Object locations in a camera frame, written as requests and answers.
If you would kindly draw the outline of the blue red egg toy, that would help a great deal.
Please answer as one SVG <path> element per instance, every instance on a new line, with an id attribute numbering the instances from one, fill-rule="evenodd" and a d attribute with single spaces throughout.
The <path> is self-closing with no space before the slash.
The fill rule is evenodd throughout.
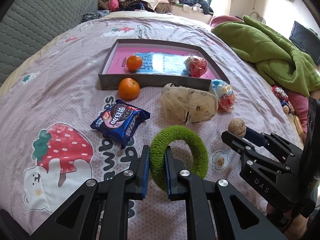
<path id="1" fill-rule="evenodd" d="M 232 87 L 223 80 L 212 79 L 211 89 L 218 99 L 218 109 L 225 112 L 232 112 L 235 103 L 235 95 Z"/>

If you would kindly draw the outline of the pink blue workbook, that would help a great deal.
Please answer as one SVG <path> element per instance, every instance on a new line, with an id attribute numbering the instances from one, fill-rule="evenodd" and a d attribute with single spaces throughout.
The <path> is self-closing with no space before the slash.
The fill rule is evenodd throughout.
<path id="1" fill-rule="evenodd" d="M 185 61 L 190 56 L 198 56 L 206 61 L 211 58 L 200 52 L 199 47 L 183 48 L 178 46 L 160 46 L 159 44 L 118 43 L 110 50 L 105 59 L 101 74 L 129 74 L 127 59 L 132 56 L 142 59 L 142 66 L 137 74 L 162 74 L 187 76 Z"/>

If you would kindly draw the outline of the pink strawberry bed sheet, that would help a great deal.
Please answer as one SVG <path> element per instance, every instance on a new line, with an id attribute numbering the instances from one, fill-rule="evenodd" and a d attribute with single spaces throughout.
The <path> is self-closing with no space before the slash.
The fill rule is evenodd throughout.
<path id="1" fill-rule="evenodd" d="M 234 89 L 230 113 L 187 123 L 209 156 L 206 178 L 225 178 L 261 212 L 266 201 L 239 175 L 238 154 L 221 140 L 234 117 L 259 132 L 276 133 L 300 146 L 294 124 L 271 87 L 201 22 L 147 12 L 121 12 L 83 23 L 55 38 L 13 72 L 1 87 L 1 209 L 33 233 L 86 179 L 113 178 L 140 156 L 144 145 L 170 126 L 162 114 L 159 87 L 145 87 L 134 106 L 150 113 L 127 148 L 106 139 L 91 123 L 118 98 L 102 90 L 99 70 L 118 39 L 148 39 L 202 48 Z"/>

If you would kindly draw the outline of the grey quilted headboard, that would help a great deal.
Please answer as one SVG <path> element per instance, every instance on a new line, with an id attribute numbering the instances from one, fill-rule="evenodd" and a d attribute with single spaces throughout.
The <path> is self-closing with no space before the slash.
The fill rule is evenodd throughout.
<path id="1" fill-rule="evenodd" d="M 1 83 L 53 38 L 96 11 L 98 0 L 15 0 L 1 20 Z"/>

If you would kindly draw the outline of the blue cookie snack packet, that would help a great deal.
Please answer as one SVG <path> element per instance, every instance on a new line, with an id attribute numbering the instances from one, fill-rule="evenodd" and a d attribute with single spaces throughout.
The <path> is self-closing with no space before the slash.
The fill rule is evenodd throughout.
<path id="1" fill-rule="evenodd" d="M 101 132 L 104 137 L 120 143 L 121 148 L 125 148 L 139 124 L 148 119 L 150 119 L 148 111 L 118 99 L 116 103 L 101 112 L 90 127 Z"/>

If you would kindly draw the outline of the clothes pile on windowsill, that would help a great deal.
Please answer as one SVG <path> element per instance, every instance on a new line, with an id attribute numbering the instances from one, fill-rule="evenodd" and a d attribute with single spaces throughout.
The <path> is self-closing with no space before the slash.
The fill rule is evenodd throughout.
<path id="1" fill-rule="evenodd" d="M 214 11 L 205 0 L 158 0 L 156 11 L 158 13 L 172 12 L 172 6 L 181 7 L 184 11 L 199 11 L 204 15 L 213 16 Z"/>

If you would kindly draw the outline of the pink pillow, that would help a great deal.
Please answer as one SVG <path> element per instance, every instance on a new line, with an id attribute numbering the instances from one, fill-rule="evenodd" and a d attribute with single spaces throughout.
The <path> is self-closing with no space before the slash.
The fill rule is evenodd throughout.
<path id="1" fill-rule="evenodd" d="M 210 26 L 214 29 L 216 26 L 225 22 L 243 22 L 241 18 L 229 15 L 214 16 L 210 22 Z"/>

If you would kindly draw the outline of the green fleece blanket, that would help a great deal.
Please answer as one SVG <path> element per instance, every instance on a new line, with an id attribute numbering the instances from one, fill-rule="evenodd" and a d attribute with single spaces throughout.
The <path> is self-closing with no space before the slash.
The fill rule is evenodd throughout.
<path id="1" fill-rule="evenodd" d="M 319 73 L 311 56 L 267 25 L 244 16 L 241 21 L 227 21 L 212 29 L 236 55 L 255 64 L 269 85 L 308 97 L 319 90 Z"/>

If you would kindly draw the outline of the red candy wrapper toy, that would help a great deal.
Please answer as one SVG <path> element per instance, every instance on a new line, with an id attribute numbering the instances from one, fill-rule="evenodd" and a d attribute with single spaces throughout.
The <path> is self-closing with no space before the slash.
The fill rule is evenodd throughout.
<path id="1" fill-rule="evenodd" d="M 279 99 L 283 112 L 285 114 L 294 114 L 295 110 L 292 106 L 287 93 L 279 86 L 275 85 L 272 87 L 272 92 Z"/>

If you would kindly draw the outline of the red egg toy in box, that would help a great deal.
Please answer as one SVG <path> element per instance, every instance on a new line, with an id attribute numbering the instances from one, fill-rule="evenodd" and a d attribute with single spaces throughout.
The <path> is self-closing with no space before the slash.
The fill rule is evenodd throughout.
<path id="1" fill-rule="evenodd" d="M 199 56 L 189 56 L 185 62 L 187 73 L 191 77 L 201 77 L 207 71 L 207 61 Z"/>

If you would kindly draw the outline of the orange tangerine on bed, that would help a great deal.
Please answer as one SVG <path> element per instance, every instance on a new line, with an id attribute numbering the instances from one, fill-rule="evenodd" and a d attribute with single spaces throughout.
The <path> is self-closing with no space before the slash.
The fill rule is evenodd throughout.
<path id="1" fill-rule="evenodd" d="M 140 85 L 132 78 L 124 78 L 118 86 L 118 94 L 123 100 L 133 100 L 140 94 Z"/>

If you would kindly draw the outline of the orange tangerine in box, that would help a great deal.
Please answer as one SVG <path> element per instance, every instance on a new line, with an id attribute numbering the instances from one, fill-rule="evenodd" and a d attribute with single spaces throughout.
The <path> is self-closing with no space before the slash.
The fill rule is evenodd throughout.
<path id="1" fill-rule="evenodd" d="M 135 72 L 143 65 L 143 60 L 137 55 L 131 55 L 127 58 L 126 66 L 129 71 Z"/>

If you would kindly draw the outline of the grey shallow cardboard box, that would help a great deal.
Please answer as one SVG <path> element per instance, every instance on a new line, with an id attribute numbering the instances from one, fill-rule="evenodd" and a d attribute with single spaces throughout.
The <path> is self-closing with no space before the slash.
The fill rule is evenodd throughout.
<path id="1" fill-rule="evenodd" d="M 191 48 L 195 45 L 184 44 L 180 42 L 172 41 L 161 41 L 161 40 L 138 40 L 138 39 L 118 39 L 113 44 L 110 50 L 112 50 L 118 43 L 129 43 L 129 44 L 159 44 L 160 46 L 178 46 L 183 48 Z M 205 50 L 199 47 L 200 52 L 204 53 L 207 57 L 210 57 Z M 100 85 L 103 90 L 106 89 L 117 89 L 119 83 L 124 78 L 130 77 L 136 80 L 140 87 L 164 87 L 168 83 L 173 83 L 177 86 L 187 86 L 200 90 L 209 90 L 212 79 L 220 79 L 226 83 L 230 83 L 227 76 L 223 73 L 216 62 L 211 58 L 207 61 L 207 71 L 199 78 L 178 75 L 162 75 L 162 74 L 137 74 L 131 72 L 129 74 L 98 74 Z"/>

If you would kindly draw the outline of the black television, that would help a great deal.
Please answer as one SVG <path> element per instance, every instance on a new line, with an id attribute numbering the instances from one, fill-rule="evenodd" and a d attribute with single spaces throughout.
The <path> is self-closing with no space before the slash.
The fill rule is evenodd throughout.
<path id="1" fill-rule="evenodd" d="M 319 65 L 320 41 L 316 33 L 295 21 L 289 40 L 301 51 L 309 54 L 317 66 Z"/>

